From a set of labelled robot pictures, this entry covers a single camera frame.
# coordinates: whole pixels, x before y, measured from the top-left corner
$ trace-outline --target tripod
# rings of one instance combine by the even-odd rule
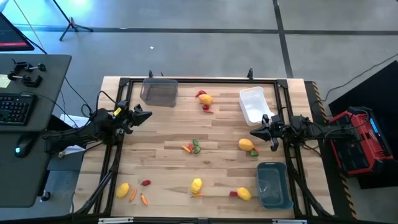
[[[68,18],[67,15],[63,12],[63,10],[61,9],[61,7],[58,5],[58,3],[56,2],[56,0],[52,0],[55,5],[57,6],[57,8],[61,11],[62,15],[64,16],[64,18],[68,21],[68,26],[65,29],[65,31],[63,31],[63,34],[60,37],[60,41],[62,41],[63,37],[65,36],[65,34],[70,30],[70,29],[74,29],[75,32],[78,32],[79,30],[77,28],[81,28],[81,29],[85,29],[88,30],[90,32],[93,32],[93,29],[85,27],[85,26],[81,26],[75,23],[75,21],[73,20],[72,17]]]

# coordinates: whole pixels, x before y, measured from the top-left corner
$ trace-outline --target computer mouse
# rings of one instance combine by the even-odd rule
[[[17,141],[17,146],[15,147],[15,156],[18,158],[27,156],[30,153],[38,135],[38,133],[22,134]]]

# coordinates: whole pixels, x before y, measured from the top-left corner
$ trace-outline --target red machine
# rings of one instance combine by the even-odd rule
[[[330,124],[359,126],[356,128],[356,139],[331,139],[330,144],[339,168],[348,175],[377,174],[386,163],[394,161],[392,151],[373,112],[368,108],[360,108],[368,112],[366,122],[367,115],[357,113],[357,109],[350,108],[329,120]]]

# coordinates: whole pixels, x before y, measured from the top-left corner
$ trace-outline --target concrete floor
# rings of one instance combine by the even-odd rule
[[[18,0],[30,23],[60,27],[66,21],[51,0]],[[272,0],[58,0],[68,16],[84,26],[106,28],[187,28],[276,30]],[[279,0],[285,30],[398,31],[398,2],[395,0]],[[11,1],[3,11],[16,26],[26,24]],[[37,42],[33,32],[24,31]],[[50,54],[73,56],[67,78],[94,106],[105,75],[155,75],[244,77],[249,68],[255,77],[287,77],[286,55],[294,78],[318,83],[325,96],[328,89],[385,58],[398,53],[395,35],[293,35],[285,36],[283,51],[279,34],[123,33],[69,32],[59,42],[60,32],[37,32]],[[326,105],[381,69],[365,73],[328,97]],[[80,115],[82,102],[65,84],[67,112]],[[395,208],[397,188],[360,190],[350,180],[358,219],[398,222]],[[27,217],[40,216],[43,206],[24,210]],[[61,206],[56,214],[68,213]],[[0,209],[0,219],[20,218],[21,210]]]

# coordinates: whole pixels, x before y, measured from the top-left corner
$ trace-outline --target green pepper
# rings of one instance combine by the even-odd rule
[[[199,142],[196,139],[192,140],[192,143],[193,143],[193,146],[195,146],[195,147],[199,146]]]
[[[200,152],[201,148],[200,146],[195,147],[195,150],[193,151],[194,154],[198,154]]]
[[[259,156],[259,153],[258,152],[256,152],[255,150],[251,150],[250,151],[250,156]]]

